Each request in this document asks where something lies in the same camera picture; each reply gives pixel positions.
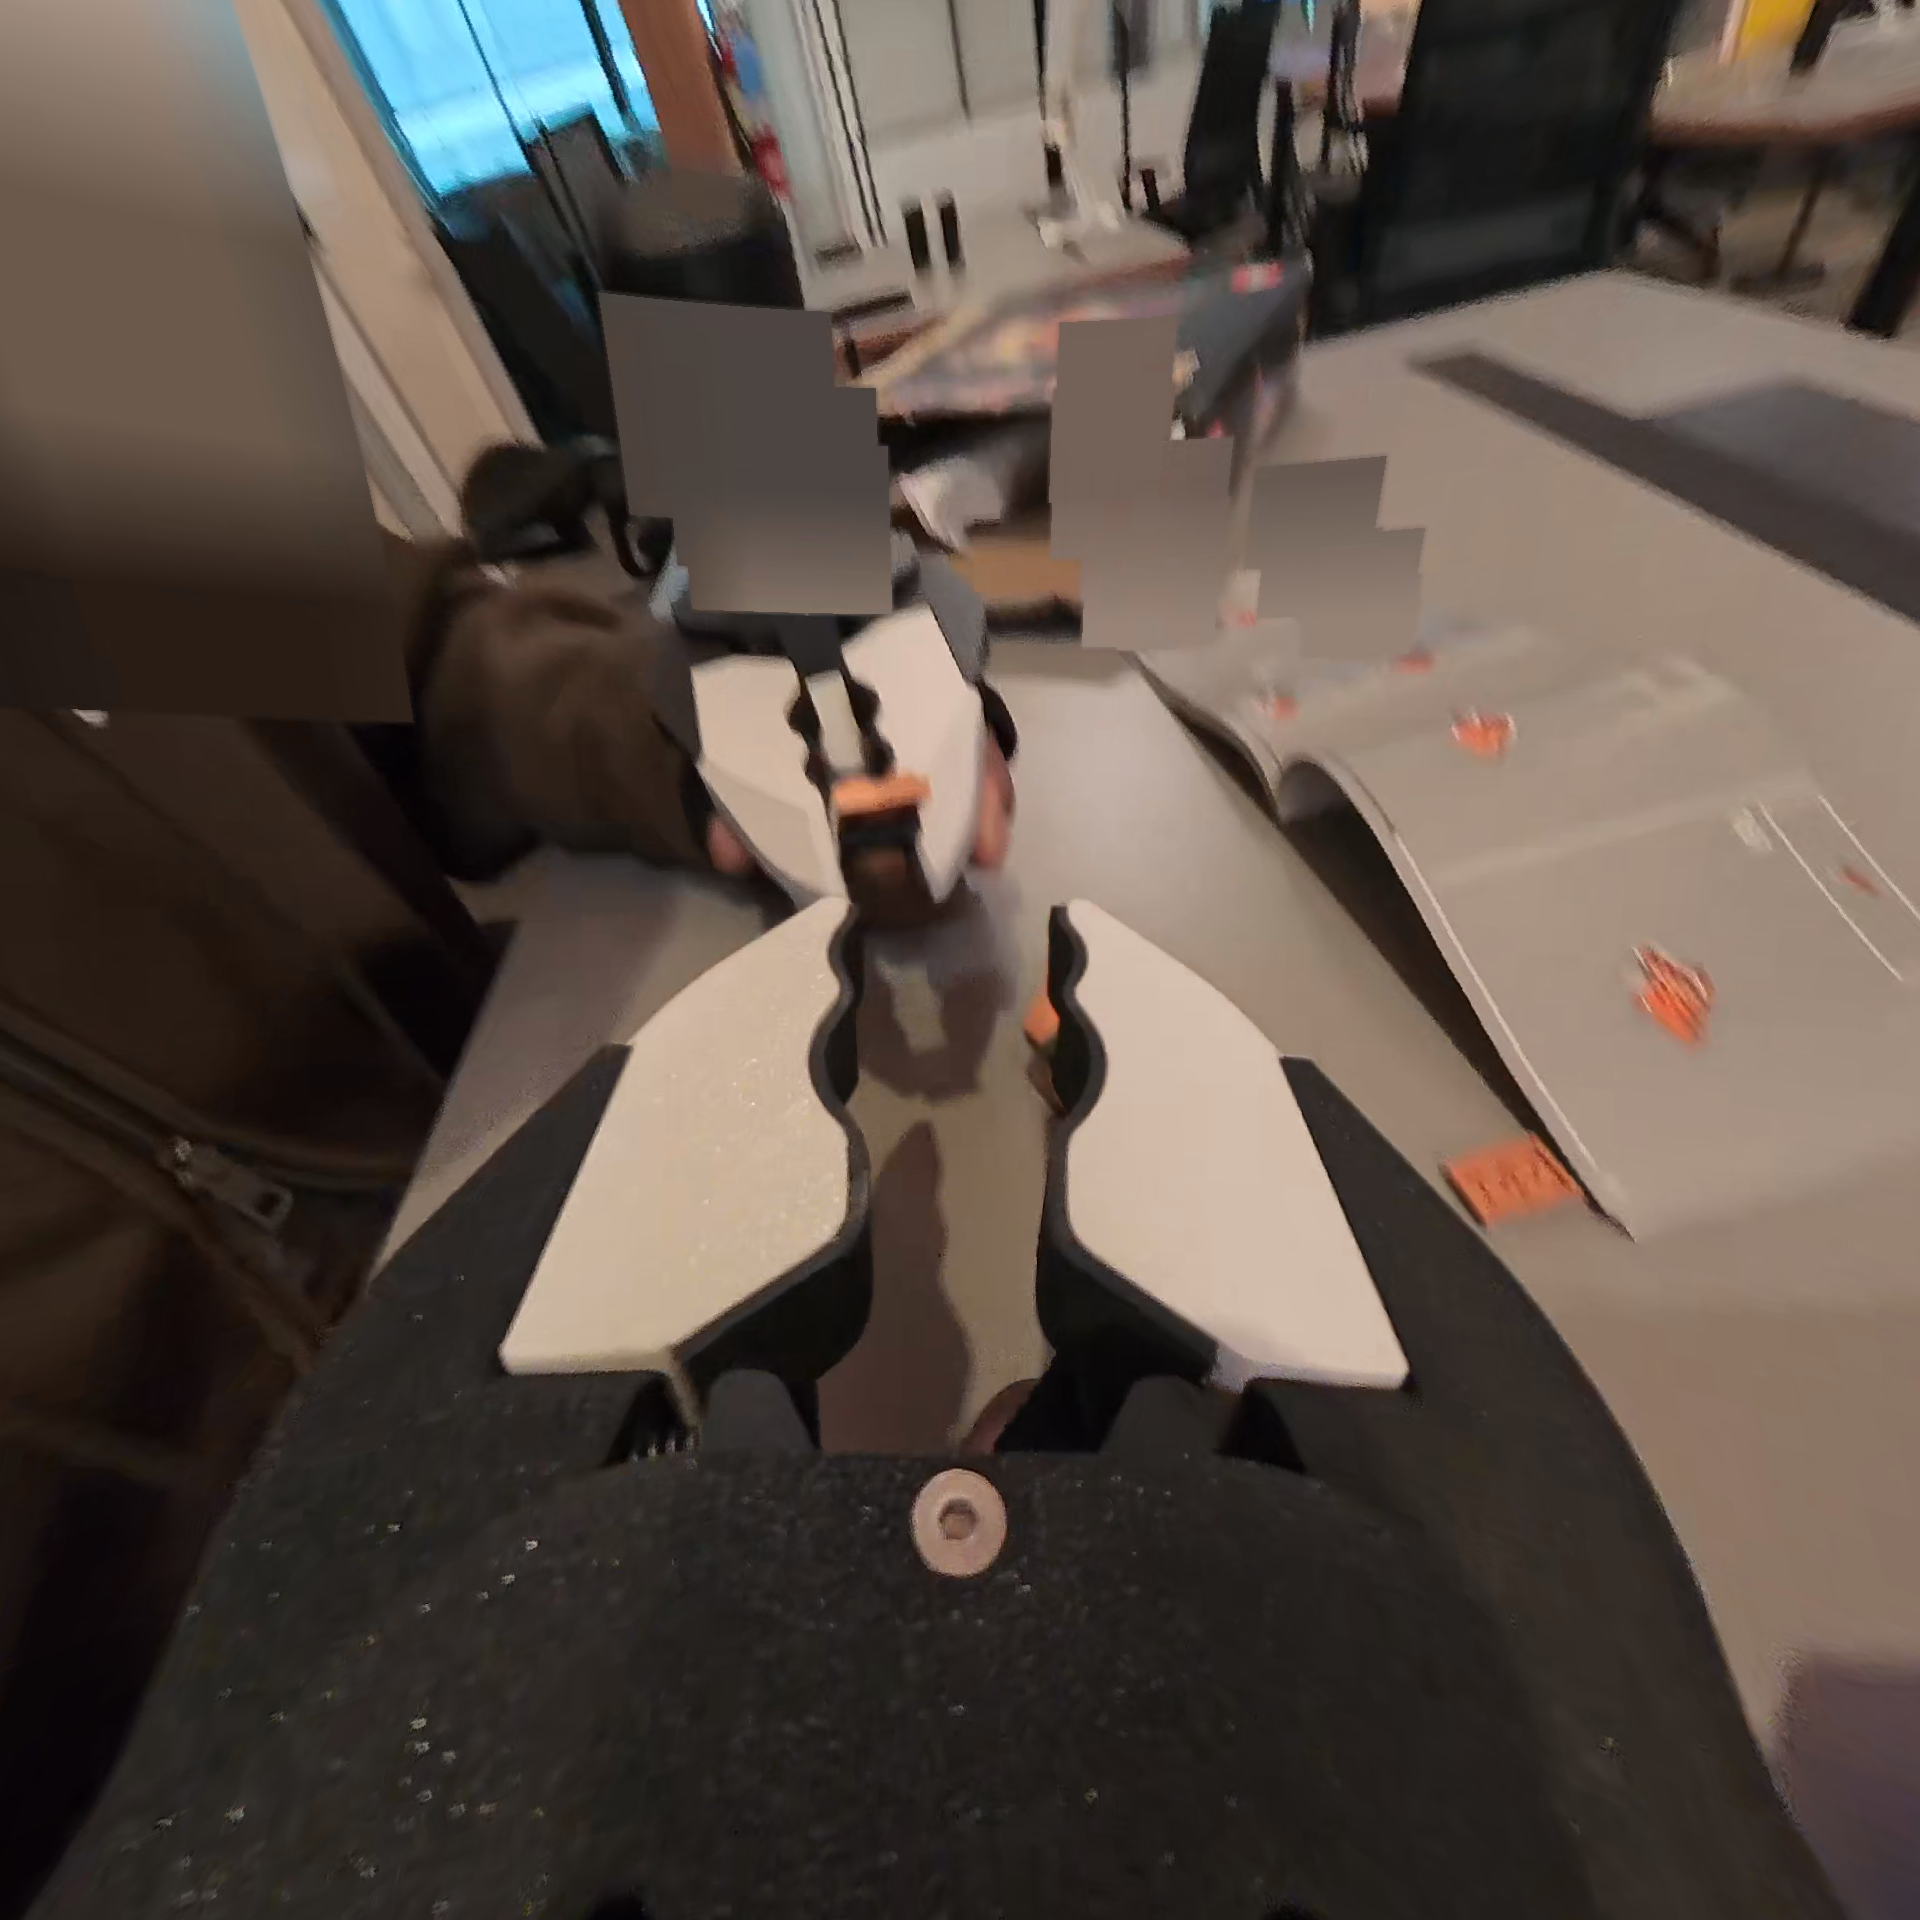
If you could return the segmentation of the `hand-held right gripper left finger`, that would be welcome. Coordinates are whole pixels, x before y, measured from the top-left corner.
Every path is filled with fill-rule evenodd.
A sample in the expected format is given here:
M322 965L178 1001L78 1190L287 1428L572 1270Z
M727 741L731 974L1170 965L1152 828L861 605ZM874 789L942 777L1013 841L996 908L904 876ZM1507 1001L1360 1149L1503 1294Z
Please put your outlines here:
M861 979L829 898L650 1018L500 1338L508 1376L659 1376L693 1424L733 1373L818 1396L874 1307Z

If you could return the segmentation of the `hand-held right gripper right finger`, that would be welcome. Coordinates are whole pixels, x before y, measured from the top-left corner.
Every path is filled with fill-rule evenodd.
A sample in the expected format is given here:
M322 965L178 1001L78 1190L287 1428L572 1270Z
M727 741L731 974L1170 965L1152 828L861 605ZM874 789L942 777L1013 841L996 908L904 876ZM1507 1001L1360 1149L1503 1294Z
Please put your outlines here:
M1093 901L1047 923L1035 1298L996 1453L1331 1453L1412 1366L1280 1049Z

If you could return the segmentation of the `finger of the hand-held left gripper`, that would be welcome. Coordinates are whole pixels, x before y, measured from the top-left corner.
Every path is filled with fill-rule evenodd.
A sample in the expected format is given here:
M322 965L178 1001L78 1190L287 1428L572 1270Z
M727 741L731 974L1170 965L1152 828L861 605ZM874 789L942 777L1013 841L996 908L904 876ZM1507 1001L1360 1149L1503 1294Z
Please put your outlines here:
M930 609L843 646L859 758L839 777L843 860L899 852L942 908L965 878L982 793L982 702Z
M688 678L695 766L714 811L788 901L845 901L827 801L794 721L797 667L784 656L722 654L695 662Z

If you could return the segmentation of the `multicoloured toy brick assembly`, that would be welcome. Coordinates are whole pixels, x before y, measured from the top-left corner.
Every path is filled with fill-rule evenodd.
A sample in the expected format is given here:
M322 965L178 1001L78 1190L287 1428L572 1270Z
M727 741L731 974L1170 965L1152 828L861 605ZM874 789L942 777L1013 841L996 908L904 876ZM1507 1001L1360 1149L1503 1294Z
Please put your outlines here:
M832 781L827 810L839 868L856 915L900 928L932 913L920 867L924 774L847 774Z

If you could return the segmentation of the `person's left forearm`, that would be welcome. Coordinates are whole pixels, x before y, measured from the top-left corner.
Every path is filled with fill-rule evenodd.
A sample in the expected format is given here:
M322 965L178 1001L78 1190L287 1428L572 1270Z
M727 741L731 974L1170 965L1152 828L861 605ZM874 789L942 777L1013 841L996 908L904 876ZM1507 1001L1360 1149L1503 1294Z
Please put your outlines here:
M631 579L392 532L379 552L413 694L390 781L451 878L539 849L714 868L710 804L654 706L662 629Z

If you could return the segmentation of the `grey desk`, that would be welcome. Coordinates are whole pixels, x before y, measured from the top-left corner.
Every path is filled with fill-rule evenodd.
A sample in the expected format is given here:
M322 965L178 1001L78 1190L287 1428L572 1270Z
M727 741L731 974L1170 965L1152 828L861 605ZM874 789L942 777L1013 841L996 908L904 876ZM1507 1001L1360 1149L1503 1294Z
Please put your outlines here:
M1382 520L1426 529L1446 613L1515 617L1586 656L1685 654L1806 755L1878 864L1915 886L1915 630L1581 453L1408 371L1486 353L1624 417L1804 379L1915 417L1915 350L1605 274L1358 333L1302 362L1285 461L1387 456ZM1051 905L1090 898L1347 1090L1443 1189L1520 1129L1499 1060L1325 819L1283 830L1128 662L1002 641L1021 738L1008 864L965 917L879 956L854 1114L878 1164L874 1320L822 1384L834 1450L932 1451L1039 1369L1031 1262L1043 1105L1020 1035ZM604 1043L762 925L748 892L624 858L531 854L471 886L515 923L407 1190L404 1243ZM1915 1864L1915 1164L1624 1238L1576 1210L1492 1234L1642 1453L1749 1720L1844 1900L1868 1844Z

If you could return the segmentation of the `wood-edged office desk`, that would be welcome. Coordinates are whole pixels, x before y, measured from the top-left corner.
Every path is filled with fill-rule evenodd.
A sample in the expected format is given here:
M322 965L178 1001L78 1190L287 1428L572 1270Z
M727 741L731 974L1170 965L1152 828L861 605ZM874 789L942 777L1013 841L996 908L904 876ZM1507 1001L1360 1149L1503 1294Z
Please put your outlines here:
M1832 42L1807 74L1781 46L1722 62L1700 51L1666 64L1654 86L1643 202L1671 195L1685 155L1840 154L1918 126L1915 36Z

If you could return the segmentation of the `person's left hand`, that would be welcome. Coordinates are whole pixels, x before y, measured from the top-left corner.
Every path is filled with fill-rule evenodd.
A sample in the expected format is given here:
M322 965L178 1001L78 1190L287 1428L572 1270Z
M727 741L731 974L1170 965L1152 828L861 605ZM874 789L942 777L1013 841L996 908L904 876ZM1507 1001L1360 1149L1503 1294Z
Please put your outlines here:
M1016 816L1016 789L1013 766L994 737L981 744L981 774L975 792L974 841L967 864L979 872L999 868L1010 851ZM714 874L733 881L765 878L757 854L742 843L733 828L714 811L703 830L703 851ZM914 864L899 852L871 851L854 858L854 876L847 896L866 913L904 915L920 913L928 896L916 878Z

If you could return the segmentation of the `white crumpled paper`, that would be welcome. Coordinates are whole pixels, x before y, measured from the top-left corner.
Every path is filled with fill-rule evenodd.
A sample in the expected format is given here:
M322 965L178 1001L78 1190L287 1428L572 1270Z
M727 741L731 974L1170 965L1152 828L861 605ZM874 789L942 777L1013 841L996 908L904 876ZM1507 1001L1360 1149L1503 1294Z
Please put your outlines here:
M949 451L900 474L893 505L944 552L968 547L974 531L1005 523L1045 494L1050 457L1020 438Z

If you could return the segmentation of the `dark printed toy set box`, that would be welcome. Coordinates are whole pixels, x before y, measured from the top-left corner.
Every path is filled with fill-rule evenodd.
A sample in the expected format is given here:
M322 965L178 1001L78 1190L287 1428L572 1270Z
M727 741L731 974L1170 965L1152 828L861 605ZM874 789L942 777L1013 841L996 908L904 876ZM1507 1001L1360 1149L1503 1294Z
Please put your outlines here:
M902 453L940 435L1043 421L1067 325L1150 322L1172 326L1172 435L1218 438L1256 390L1286 387L1310 292L1306 253L1077 272L954 312L859 384L876 395L879 444Z

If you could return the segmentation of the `orange toy plate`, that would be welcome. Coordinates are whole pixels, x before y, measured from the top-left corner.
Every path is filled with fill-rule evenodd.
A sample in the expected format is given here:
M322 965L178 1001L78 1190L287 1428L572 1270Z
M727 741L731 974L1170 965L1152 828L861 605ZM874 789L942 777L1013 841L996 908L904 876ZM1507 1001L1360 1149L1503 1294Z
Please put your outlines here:
M1487 1233L1589 1205L1581 1182L1538 1136L1510 1136L1446 1160L1443 1177L1470 1221Z

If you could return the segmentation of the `black office chair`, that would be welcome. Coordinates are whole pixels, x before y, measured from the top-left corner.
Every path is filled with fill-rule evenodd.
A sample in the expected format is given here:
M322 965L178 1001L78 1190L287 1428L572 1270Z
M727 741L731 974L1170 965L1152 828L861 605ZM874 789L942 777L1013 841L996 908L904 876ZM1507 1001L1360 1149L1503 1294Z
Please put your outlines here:
M466 548L500 568L575 558L628 526L616 451L604 438L484 449L462 482L459 512Z
M1315 248L1335 339L1606 268L1674 34L1666 3L1419 4L1394 110Z
M1280 6L1246 3L1208 17L1184 140L1182 190L1158 224L1199 248L1262 200L1259 110Z

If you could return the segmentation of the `grey instruction booklet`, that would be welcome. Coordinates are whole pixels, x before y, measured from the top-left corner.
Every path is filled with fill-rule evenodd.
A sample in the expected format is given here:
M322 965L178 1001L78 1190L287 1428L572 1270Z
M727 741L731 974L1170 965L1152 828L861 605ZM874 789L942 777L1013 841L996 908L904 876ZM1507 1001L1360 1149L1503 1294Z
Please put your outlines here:
M1423 627L1322 662L1232 621L1138 658L1285 826L1349 810L1559 1160L1651 1237L1915 1152L1915 894L1734 683Z

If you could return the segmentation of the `brown zip hoodie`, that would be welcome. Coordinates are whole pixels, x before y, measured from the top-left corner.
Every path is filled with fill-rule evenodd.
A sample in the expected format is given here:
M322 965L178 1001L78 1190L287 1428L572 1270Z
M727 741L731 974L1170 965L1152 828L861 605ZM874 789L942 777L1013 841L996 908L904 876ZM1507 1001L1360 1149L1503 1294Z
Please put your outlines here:
M333 728L5 712L5 1916L360 1289L493 954Z

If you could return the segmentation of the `wooden column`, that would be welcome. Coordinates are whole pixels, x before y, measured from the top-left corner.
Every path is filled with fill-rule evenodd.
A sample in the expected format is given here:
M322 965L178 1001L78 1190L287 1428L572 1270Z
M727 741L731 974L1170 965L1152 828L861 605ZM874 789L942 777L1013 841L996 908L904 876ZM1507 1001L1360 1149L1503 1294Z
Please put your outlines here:
M714 49L695 3L616 3L652 101L666 160L676 169L739 177L740 160Z

